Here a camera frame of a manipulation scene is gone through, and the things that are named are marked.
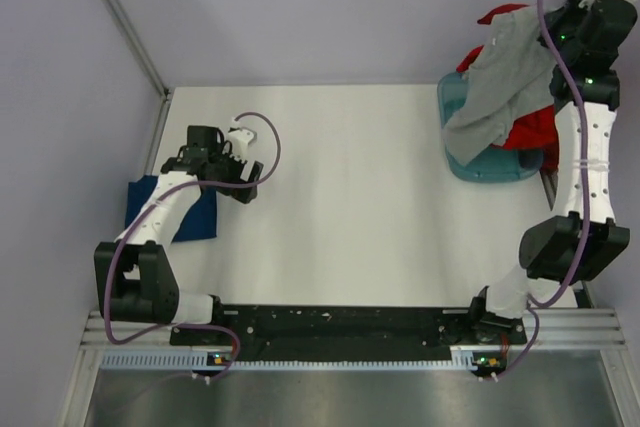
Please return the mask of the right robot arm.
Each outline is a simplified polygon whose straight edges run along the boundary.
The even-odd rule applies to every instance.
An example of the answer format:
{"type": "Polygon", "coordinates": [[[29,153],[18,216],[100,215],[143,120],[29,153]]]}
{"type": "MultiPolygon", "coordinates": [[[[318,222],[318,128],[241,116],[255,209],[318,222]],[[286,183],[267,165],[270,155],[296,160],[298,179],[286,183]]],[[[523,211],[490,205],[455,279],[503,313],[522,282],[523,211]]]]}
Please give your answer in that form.
{"type": "Polygon", "coordinates": [[[638,20],[635,3],[569,0],[541,18],[539,42],[556,63],[556,196],[551,217],[523,234],[517,266],[473,298],[466,327],[478,342],[512,332],[527,308],[548,308],[575,283],[594,280],[629,244],[610,200],[609,148],[620,105],[612,65],[638,20]]]}

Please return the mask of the teal plastic basket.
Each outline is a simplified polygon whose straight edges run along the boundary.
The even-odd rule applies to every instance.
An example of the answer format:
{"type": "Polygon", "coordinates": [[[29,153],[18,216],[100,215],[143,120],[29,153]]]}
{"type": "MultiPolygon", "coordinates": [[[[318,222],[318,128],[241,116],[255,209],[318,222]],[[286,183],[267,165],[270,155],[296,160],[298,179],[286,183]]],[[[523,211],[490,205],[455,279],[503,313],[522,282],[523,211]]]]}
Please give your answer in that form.
{"type": "MultiPolygon", "coordinates": [[[[460,110],[467,97],[467,81],[457,72],[445,75],[437,85],[440,124],[444,127],[460,110]]],[[[489,146],[468,165],[461,165],[445,148],[451,172],[460,180],[473,183],[511,183],[528,179],[542,167],[541,149],[527,151],[504,150],[489,146]]]]}

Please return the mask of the left aluminium corner post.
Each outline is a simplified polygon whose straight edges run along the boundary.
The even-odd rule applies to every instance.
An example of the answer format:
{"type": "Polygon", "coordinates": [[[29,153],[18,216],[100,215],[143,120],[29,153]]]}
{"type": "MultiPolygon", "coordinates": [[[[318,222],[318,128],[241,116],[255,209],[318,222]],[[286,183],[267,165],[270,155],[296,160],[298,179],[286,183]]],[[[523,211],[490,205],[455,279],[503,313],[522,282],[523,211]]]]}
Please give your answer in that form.
{"type": "Polygon", "coordinates": [[[145,75],[154,91],[161,99],[169,95],[169,88],[155,67],[148,50],[144,46],[133,22],[120,0],[102,0],[114,25],[125,41],[130,53],[145,75]]]}

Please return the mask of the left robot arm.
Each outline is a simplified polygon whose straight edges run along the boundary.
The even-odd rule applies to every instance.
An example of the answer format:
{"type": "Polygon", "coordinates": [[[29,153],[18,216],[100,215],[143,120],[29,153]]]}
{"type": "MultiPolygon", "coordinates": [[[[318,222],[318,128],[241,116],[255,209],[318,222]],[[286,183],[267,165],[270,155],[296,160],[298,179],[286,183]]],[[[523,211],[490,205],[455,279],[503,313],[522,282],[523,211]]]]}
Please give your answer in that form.
{"type": "Polygon", "coordinates": [[[226,334],[227,321],[216,313],[210,294],[190,293],[178,285],[166,249],[188,212],[208,190],[201,181],[221,182],[221,193],[247,204],[257,197],[249,187],[263,164],[249,159],[257,134],[239,124],[224,133],[216,127],[190,126],[186,143],[167,159],[149,198],[116,240],[100,243],[94,268],[101,313],[113,321],[192,324],[205,343],[226,334]]]}

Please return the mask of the folded blue t shirt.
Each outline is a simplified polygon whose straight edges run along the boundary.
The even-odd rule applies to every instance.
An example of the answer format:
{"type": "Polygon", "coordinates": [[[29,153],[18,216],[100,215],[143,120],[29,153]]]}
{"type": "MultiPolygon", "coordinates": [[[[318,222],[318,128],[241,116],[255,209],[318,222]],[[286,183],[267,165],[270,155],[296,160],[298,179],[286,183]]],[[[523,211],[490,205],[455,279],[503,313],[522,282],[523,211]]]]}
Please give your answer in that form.
{"type": "MultiPolygon", "coordinates": [[[[143,205],[156,188],[158,177],[144,175],[139,180],[128,183],[127,205],[124,228],[134,221],[143,205]]],[[[217,236],[217,198],[216,191],[206,189],[201,197],[185,215],[177,233],[172,239],[175,243],[213,239],[217,236]]]]}

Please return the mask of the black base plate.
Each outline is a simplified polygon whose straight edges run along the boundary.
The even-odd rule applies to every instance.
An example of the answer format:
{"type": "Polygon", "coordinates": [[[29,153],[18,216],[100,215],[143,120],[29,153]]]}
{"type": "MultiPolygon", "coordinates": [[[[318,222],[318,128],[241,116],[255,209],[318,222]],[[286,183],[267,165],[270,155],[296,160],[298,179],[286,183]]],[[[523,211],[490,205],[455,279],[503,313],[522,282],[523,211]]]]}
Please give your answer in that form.
{"type": "Polygon", "coordinates": [[[449,348],[526,343],[520,320],[478,308],[228,304],[216,325],[240,339],[240,361],[447,360],[449,348]]]}

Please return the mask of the aluminium frame rail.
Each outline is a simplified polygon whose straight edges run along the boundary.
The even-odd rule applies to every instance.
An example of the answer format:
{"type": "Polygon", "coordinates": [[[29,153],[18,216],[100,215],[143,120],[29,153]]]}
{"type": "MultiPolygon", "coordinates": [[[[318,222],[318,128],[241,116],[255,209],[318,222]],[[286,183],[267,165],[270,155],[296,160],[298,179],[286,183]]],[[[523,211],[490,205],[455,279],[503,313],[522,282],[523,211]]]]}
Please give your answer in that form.
{"type": "MultiPolygon", "coordinates": [[[[612,309],[557,308],[538,311],[539,335],[535,348],[547,350],[608,350],[623,349],[626,339],[617,315],[612,309]]],[[[531,314],[523,318],[526,334],[534,331],[531,314]]],[[[150,324],[114,322],[112,331],[118,339],[129,337],[150,324]]],[[[82,348],[107,347],[167,347],[170,332],[168,327],[154,330],[125,345],[111,344],[105,334],[104,321],[98,311],[89,314],[81,336],[82,348]]]]}

